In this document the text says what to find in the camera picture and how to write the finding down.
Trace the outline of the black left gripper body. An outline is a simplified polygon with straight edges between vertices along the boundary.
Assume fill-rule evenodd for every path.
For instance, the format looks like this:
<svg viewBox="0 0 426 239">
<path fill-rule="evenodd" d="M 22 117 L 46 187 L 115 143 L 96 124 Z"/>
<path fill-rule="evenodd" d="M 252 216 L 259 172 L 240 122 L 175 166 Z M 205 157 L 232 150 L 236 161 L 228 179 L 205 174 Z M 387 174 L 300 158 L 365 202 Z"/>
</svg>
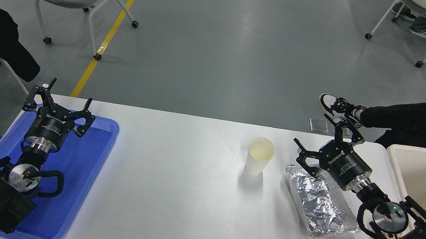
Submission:
<svg viewBox="0 0 426 239">
<path fill-rule="evenodd" d="M 74 127 L 73 120 L 63 118 L 70 113 L 70 110 L 63 107 L 56 107 L 53 113 L 49 106 L 42 106 L 25 134 L 26 142 L 31 144 L 34 138 L 41 138 L 50 141 L 54 147 L 61 148 L 68 133 Z"/>
</svg>

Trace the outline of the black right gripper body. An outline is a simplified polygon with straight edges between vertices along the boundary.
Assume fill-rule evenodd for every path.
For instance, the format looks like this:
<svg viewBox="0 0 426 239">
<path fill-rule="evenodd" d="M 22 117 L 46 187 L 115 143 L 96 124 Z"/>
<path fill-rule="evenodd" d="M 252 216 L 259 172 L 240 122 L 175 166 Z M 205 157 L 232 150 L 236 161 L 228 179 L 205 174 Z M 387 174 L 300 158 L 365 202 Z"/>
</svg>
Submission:
<svg viewBox="0 0 426 239">
<path fill-rule="evenodd" d="M 335 141 L 327 142 L 321 147 L 323 158 L 319 159 L 319 166 L 326 170 L 342 190 L 352 190 L 356 184 L 356 178 L 369 178 L 371 167 L 357 154 L 351 143 Z"/>
</svg>

